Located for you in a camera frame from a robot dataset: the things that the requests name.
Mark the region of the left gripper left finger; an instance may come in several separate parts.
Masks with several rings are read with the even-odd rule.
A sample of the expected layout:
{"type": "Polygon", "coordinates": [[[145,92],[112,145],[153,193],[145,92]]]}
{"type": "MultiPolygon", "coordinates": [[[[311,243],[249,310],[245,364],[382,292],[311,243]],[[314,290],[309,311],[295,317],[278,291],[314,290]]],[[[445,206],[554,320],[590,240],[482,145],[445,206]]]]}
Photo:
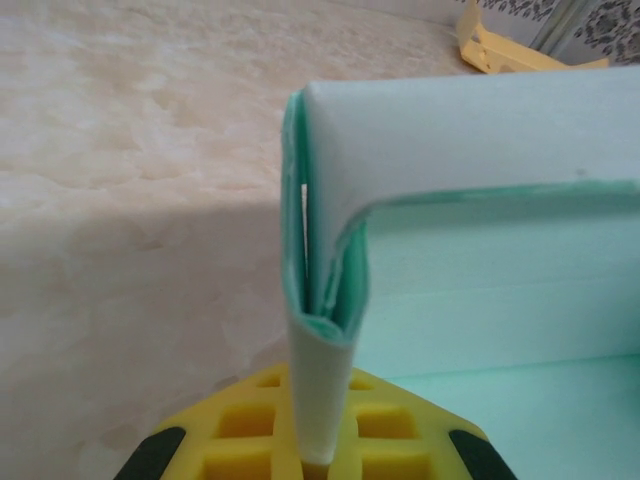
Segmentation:
{"type": "Polygon", "coordinates": [[[167,418],[115,477],[302,479],[287,366],[266,368],[167,418]]]}

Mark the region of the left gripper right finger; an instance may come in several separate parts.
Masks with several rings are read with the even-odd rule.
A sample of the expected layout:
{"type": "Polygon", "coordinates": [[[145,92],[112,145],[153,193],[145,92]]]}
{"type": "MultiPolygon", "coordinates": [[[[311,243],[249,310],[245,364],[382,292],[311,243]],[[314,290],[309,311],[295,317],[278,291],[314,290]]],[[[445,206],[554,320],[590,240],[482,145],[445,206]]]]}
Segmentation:
{"type": "Polygon", "coordinates": [[[514,479],[474,423],[362,370],[352,371],[329,479],[514,479]]]}

